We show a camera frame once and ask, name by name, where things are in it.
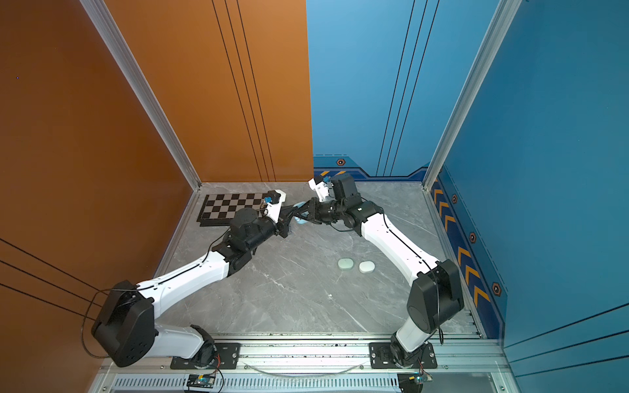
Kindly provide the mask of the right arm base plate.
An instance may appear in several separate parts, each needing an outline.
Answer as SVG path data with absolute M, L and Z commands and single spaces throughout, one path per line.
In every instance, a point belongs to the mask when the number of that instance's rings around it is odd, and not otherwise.
M 372 342 L 369 344 L 369 350 L 373 369 L 436 369 L 438 367 L 434 348 L 429 342 L 412 352 L 406 351 L 397 342 Z

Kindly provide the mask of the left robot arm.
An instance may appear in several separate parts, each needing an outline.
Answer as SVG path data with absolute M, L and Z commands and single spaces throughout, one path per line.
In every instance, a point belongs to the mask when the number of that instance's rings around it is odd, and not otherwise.
M 186 297 L 237 273 L 269 238 L 287 237 L 293 214 L 293 208 L 285 207 L 273 219 L 247 208 L 206 255 L 152 280 L 117 283 L 107 292 L 93 337 L 120 368 L 153 357 L 178 358 L 193 368 L 216 366 L 216 342 L 206 330 L 196 324 L 166 326 L 157 319 Z

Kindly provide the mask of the green charging case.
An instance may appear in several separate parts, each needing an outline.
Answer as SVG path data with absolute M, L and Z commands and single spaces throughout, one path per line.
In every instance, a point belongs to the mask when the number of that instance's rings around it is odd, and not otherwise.
M 351 258 L 342 258 L 337 262 L 337 266 L 340 270 L 351 270 L 354 264 L 355 262 Z

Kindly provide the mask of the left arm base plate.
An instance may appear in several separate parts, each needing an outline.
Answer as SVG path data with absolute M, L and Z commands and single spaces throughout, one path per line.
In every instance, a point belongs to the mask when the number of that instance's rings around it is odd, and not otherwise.
M 185 360 L 180 357 L 173 357 L 170 369 L 173 370 L 234 370 L 237 368 L 240 355 L 241 344 L 239 342 L 218 342 L 214 345 L 207 361 Z

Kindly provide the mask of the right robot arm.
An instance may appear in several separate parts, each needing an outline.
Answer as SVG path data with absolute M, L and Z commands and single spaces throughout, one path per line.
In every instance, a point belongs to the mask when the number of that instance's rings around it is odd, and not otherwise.
M 465 307 L 457 263 L 439 260 L 414 244 L 381 206 L 360 195 L 351 175 L 316 176 L 309 187 L 316 196 L 300 207 L 300 219 L 326 225 L 342 221 L 388 257 L 410 285 L 408 318 L 392 334 L 390 352 L 396 366 L 416 368 L 429 339 Z

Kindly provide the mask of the white charging case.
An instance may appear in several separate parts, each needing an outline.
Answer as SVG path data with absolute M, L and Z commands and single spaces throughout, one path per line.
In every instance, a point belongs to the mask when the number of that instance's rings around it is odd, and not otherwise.
M 362 261 L 359 263 L 360 273 L 367 274 L 375 271 L 375 263 L 373 261 Z

